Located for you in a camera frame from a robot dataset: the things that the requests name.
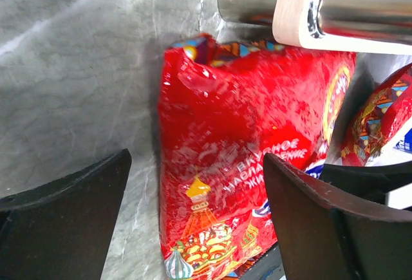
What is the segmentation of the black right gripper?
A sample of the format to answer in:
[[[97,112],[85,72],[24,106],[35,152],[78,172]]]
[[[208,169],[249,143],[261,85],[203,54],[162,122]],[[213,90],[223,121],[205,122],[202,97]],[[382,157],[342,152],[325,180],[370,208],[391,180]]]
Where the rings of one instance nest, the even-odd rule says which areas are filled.
[[[320,180],[337,189],[344,209],[388,206],[388,194],[411,183],[411,162],[377,167],[326,164]]]

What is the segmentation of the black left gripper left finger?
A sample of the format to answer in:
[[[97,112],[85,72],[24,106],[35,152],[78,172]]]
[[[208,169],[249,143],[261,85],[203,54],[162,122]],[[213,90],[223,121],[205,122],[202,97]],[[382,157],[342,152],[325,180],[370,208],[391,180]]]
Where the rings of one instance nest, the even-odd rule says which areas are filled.
[[[1,198],[1,279],[100,279],[131,168],[127,149]]]

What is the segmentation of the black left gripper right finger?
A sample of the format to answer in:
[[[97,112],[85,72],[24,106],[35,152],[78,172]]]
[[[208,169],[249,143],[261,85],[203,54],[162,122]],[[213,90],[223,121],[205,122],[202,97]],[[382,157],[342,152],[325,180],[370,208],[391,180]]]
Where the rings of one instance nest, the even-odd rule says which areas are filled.
[[[410,279],[411,208],[344,209],[337,189],[274,154],[263,159],[288,279]]]

